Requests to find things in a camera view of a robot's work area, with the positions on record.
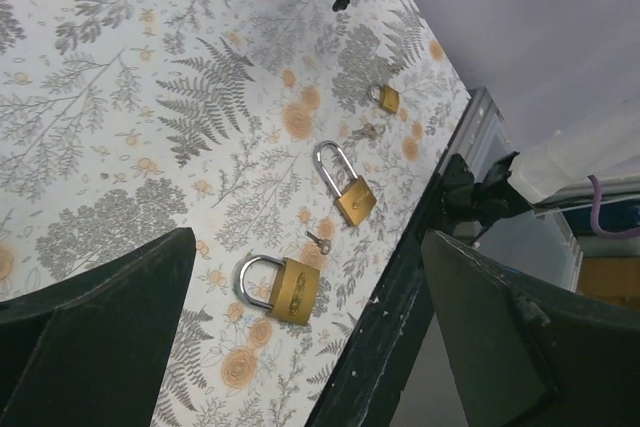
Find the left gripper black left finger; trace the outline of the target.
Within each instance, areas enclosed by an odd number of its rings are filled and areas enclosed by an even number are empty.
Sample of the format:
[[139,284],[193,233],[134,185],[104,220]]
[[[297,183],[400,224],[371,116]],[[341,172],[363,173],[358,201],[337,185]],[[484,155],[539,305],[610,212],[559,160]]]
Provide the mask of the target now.
[[194,260],[177,228],[2,302],[2,425],[149,425]]

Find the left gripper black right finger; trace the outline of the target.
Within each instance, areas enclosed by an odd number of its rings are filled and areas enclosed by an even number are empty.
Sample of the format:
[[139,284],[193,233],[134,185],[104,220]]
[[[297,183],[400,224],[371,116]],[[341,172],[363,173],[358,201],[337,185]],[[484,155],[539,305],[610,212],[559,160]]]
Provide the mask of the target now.
[[471,426],[636,426],[639,314],[430,230],[426,281]]

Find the large brass padlock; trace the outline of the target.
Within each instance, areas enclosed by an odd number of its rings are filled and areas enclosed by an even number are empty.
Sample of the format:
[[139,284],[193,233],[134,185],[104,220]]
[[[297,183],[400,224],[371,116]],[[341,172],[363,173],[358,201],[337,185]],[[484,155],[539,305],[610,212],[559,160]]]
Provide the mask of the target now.
[[374,84],[368,89],[369,98],[385,112],[396,114],[400,107],[400,94],[391,86]]

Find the small brass padlock shackle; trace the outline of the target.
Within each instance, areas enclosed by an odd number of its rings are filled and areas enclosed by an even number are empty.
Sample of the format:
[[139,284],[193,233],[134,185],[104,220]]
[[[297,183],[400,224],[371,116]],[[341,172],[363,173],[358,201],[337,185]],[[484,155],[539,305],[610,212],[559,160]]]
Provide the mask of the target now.
[[[245,285],[245,277],[255,264],[274,267],[276,276],[269,301],[254,298]],[[236,286],[239,297],[247,304],[265,310],[271,317],[290,324],[308,324],[315,306],[320,271],[297,260],[256,255],[246,260],[237,270]]]

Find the long shackle brass padlock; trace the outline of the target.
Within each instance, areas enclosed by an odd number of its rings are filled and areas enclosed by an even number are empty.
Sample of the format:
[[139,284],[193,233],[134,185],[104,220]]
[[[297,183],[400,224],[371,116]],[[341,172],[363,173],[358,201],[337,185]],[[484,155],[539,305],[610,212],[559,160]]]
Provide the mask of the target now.
[[[325,167],[322,154],[326,149],[332,150],[346,169],[348,183],[339,188]],[[321,179],[334,197],[334,204],[351,227],[358,227],[372,212],[377,199],[366,180],[358,175],[347,158],[342,147],[332,140],[320,142],[313,152],[313,162]]]

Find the small silver key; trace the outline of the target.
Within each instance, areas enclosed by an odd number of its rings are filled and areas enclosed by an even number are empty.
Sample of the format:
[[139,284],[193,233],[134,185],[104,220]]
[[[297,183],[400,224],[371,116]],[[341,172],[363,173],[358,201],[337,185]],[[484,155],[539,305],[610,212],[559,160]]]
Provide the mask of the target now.
[[329,239],[317,237],[310,231],[306,231],[306,236],[315,243],[321,255],[326,256],[330,253],[332,245]]

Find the floral patterned table mat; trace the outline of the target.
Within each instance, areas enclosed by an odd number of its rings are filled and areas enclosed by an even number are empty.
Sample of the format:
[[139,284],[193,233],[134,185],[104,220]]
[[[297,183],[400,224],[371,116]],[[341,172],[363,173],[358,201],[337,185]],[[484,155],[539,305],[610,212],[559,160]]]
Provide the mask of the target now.
[[[305,424],[465,110],[413,0],[333,2],[1,0],[2,298],[194,231],[156,426]],[[385,133],[351,140],[365,123]],[[358,227],[324,140],[377,199]],[[239,297],[260,254],[320,271],[307,325]]]

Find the aluminium frame rail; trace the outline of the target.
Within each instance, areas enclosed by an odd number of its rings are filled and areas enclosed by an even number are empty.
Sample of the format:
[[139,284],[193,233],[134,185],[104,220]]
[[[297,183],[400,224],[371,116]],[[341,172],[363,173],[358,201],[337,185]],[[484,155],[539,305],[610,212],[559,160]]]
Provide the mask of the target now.
[[473,89],[470,100],[451,137],[449,152],[460,154],[476,177],[512,149],[503,116],[485,87]]

